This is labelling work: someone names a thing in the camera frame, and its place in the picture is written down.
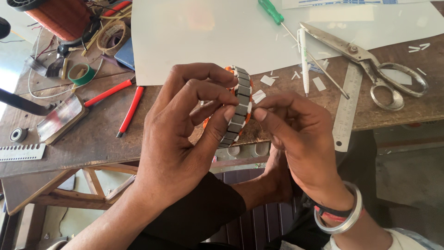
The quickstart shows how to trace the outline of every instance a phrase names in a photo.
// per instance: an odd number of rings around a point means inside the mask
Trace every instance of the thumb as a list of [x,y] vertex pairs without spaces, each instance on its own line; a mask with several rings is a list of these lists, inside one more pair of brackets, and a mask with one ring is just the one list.
[[253,114],[261,127],[272,134],[275,140],[277,137],[286,149],[295,149],[295,147],[302,144],[298,132],[273,112],[257,108],[253,111]]
[[233,118],[235,110],[236,108],[233,105],[225,105],[219,108],[208,121],[193,151],[203,157],[212,158],[226,134],[228,122]]

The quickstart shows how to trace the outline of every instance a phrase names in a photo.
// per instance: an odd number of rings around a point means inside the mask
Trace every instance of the metal scissors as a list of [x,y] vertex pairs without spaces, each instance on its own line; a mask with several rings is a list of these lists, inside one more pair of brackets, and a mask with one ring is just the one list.
[[[306,23],[300,22],[299,25],[303,27],[305,31],[308,32],[308,34],[312,35],[313,37],[330,46],[331,48],[341,52],[343,56],[349,58],[355,63],[360,64],[364,68],[365,72],[370,77],[370,79],[372,79],[373,82],[373,86],[370,89],[372,98],[375,103],[381,108],[397,111],[404,107],[404,99],[402,95],[398,92],[398,90],[413,97],[421,97],[427,92],[427,82],[424,78],[422,78],[421,75],[419,75],[412,69],[396,63],[381,64],[372,53],[355,44],[348,43],[339,37],[333,36]],[[419,82],[419,84],[421,84],[423,88],[422,92],[415,92],[411,89],[406,88],[405,86],[401,85],[400,83],[382,73],[381,69],[396,69],[410,75],[411,77],[415,78]],[[373,91],[376,87],[379,86],[388,88],[392,93],[392,103],[390,103],[389,105],[384,105],[376,99]]]

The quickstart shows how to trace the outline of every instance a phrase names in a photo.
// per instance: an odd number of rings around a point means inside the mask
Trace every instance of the man's left hand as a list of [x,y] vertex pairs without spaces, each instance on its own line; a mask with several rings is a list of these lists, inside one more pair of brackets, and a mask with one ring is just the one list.
[[[171,69],[145,118],[140,165],[131,188],[139,194],[139,204],[155,202],[165,209],[198,185],[239,104],[227,90],[237,83],[233,73],[211,63]],[[210,102],[193,110],[199,101]],[[209,116],[201,138],[193,145],[188,137]]]

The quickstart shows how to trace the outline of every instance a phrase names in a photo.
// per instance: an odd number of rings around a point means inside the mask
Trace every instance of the red handle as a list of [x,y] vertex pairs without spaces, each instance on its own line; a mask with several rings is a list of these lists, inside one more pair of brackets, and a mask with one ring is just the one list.
[[125,120],[123,120],[122,126],[119,129],[119,132],[125,133],[130,124],[131,119],[133,118],[134,112],[136,111],[137,105],[139,104],[140,98],[142,97],[143,87],[138,86],[136,89],[136,94],[134,95],[133,102],[131,103],[130,110],[128,110],[127,116],[125,116]]
[[92,98],[91,100],[85,102],[85,107],[89,107],[89,106],[93,105],[94,103],[101,101],[101,100],[105,99],[106,97],[114,94],[115,92],[130,86],[131,84],[132,84],[131,80],[128,79],[128,80],[122,82],[121,84],[119,84],[119,85],[101,93],[100,95]]
[[116,13],[116,10],[121,10],[123,9],[123,7],[127,6],[128,4],[132,3],[132,1],[125,1],[122,2],[118,5],[116,5],[113,10],[109,10],[107,12],[105,12],[105,14],[103,16],[111,16],[112,14]]

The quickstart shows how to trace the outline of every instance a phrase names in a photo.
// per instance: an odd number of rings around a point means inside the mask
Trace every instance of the workbench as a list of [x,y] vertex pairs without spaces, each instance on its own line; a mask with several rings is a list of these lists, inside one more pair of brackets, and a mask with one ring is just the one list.
[[[434,2],[434,6],[444,14],[444,2]],[[40,44],[47,45],[51,34],[45,34],[46,41],[42,39]],[[378,107],[370,96],[370,87],[372,82],[369,77],[364,74],[359,93],[359,100],[356,107],[356,113],[353,123],[353,130],[374,129],[391,125],[400,125],[413,122],[434,121],[444,119],[444,34],[433,36],[430,38],[420,39],[416,41],[408,41],[399,44],[384,46],[381,48],[371,49],[370,52],[376,56],[380,62],[393,62],[405,65],[411,69],[420,68],[427,75],[423,76],[429,84],[428,93],[421,98],[411,97],[402,94],[405,100],[405,107],[400,111],[387,111]],[[430,47],[415,53],[409,53],[409,46],[415,44],[430,43]],[[84,62],[85,58],[81,57],[81,50],[72,52],[70,67],[74,63]],[[91,66],[97,69],[101,54],[95,45],[87,54]],[[342,85],[349,60],[344,56],[329,58],[329,66],[327,71]],[[295,78],[291,80],[294,71],[301,71],[297,65],[274,70],[273,76],[276,78],[272,86],[265,85],[260,82],[262,73],[252,75],[253,93],[263,90],[267,96],[279,94],[282,92],[297,92],[304,95],[302,79]],[[28,91],[29,69],[24,69],[21,74],[16,94],[45,105],[58,100],[64,100],[71,92],[48,99],[36,99],[29,94]],[[103,91],[127,80],[134,76],[134,73],[125,72],[122,69],[104,61],[96,80],[93,80],[87,86],[79,88],[76,93],[83,99],[88,100],[102,93]],[[313,82],[308,98],[318,105],[328,109],[331,112],[332,119],[336,116],[336,110],[341,97],[340,91],[329,81],[327,76],[314,71],[309,72],[310,79],[320,77],[327,89],[318,91]],[[51,96],[72,87],[69,80],[57,80],[43,78],[37,74],[32,74],[30,78],[30,89],[36,96]],[[130,161],[138,161],[140,159],[143,123],[147,112],[150,110],[162,86],[146,86],[142,99],[136,109],[134,117],[122,138],[116,138],[116,134],[122,121],[130,107],[136,86],[132,85],[124,88],[117,93],[100,101],[90,108],[89,114],[84,117],[77,125],[75,125],[67,134],[63,136],[55,145],[47,146],[43,159],[37,161],[11,161],[0,163],[0,178],[9,183],[17,182],[20,175],[30,173],[51,172],[52,177],[59,177],[62,173],[75,173],[78,169],[100,169],[100,166],[117,166],[121,172],[129,169],[128,173],[135,173],[135,169],[124,167],[127,165],[116,165]],[[413,90],[420,90],[419,84],[415,83],[411,86]],[[381,98],[389,102],[391,95],[388,93],[380,93]],[[27,145],[39,142],[36,131],[36,124],[43,117],[28,114],[22,110],[8,106],[4,112],[0,122],[0,145]],[[28,136],[21,143],[11,143],[9,135],[11,131],[17,127],[28,128]],[[196,142],[203,132],[202,125],[195,128],[194,133],[190,137],[190,141]],[[242,136],[240,136],[237,145],[252,144],[262,141],[268,141],[268,135],[264,132],[260,125],[252,119],[244,128]]]

